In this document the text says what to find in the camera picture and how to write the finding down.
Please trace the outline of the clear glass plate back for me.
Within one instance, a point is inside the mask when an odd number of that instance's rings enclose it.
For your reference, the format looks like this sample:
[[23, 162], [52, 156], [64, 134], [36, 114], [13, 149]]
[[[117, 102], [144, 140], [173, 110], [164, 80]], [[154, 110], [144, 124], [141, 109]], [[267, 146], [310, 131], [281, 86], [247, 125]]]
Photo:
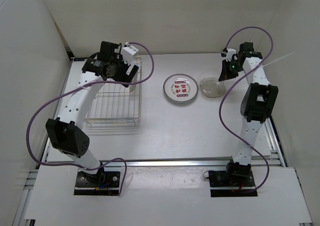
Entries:
[[203, 71], [198, 78], [198, 86], [200, 87], [200, 82], [203, 80], [219, 82], [219, 76], [220, 76], [220, 72], [217, 69], [211, 68], [206, 71]]

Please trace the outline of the clear glass plate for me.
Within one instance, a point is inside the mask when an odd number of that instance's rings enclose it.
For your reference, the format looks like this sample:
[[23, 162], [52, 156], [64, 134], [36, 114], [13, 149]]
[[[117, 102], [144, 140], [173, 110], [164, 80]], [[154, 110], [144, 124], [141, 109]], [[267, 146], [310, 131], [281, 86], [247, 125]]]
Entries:
[[200, 82], [203, 80], [219, 82], [219, 76], [220, 76], [220, 72], [217, 69], [211, 68], [206, 71], [203, 71], [198, 78], [198, 86], [200, 87]]
[[211, 99], [222, 97], [226, 93], [225, 85], [222, 82], [203, 80], [200, 82], [199, 88], [205, 97]]

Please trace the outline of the green rim dotted plate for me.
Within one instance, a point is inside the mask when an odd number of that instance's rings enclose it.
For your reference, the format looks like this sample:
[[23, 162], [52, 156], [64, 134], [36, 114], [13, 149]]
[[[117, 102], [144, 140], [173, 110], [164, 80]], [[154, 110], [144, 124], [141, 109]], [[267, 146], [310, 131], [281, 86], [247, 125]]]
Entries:
[[199, 92], [196, 80], [186, 74], [173, 74], [169, 76], [164, 81], [162, 88], [166, 98], [177, 104], [192, 102]]

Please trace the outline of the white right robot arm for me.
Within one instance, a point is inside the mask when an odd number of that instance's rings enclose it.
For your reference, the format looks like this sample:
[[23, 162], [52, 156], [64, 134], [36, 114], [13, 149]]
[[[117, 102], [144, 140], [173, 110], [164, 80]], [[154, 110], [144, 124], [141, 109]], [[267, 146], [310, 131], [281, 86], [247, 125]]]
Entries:
[[238, 52], [231, 48], [224, 49], [224, 52], [226, 56], [222, 61], [218, 80], [222, 82], [234, 79], [243, 71], [248, 83], [248, 89], [240, 105], [240, 140], [231, 156], [231, 163], [249, 166], [257, 134], [262, 124], [271, 116], [279, 89], [267, 79], [261, 66], [263, 56], [254, 50], [253, 43], [242, 43]]

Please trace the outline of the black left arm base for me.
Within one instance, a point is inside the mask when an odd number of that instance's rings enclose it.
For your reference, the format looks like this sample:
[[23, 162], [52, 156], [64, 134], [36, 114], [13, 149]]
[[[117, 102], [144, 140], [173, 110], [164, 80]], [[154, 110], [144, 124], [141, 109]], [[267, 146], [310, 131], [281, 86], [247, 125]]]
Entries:
[[97, 174], [78, 171], [75, 179], [74, 195], [118, 196], [121, 172], [99, 169]]

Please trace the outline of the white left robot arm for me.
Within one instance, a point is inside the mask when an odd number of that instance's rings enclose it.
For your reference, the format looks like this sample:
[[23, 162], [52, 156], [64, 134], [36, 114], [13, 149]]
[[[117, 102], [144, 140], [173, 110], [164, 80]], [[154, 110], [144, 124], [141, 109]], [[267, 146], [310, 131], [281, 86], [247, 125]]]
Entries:
[[130, 43], [122, 46], [103, 41], [100, 51], [86, 59], [78, 86], [65, 108], [45, 125], [52, 147], [88, 173], [87, 179], [94, 186], [103, 184], [105, 174], [99, 170], [101, 162], [89, 150], [90, 139], [83, 132], [85, 117], [104, 83], [128, 87], [133, 82], [139, 68], [131, 63], [138, 53]]

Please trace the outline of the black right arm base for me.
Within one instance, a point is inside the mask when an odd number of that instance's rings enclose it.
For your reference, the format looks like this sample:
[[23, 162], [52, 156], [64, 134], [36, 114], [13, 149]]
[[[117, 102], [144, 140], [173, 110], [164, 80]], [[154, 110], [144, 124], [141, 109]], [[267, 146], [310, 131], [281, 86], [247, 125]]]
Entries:
[[207, 170], [202, 174], [210, 185], [211, 197], [256, 197], [252, 167], [240, 165], [232, 160], [226, 165], [225, 170]]

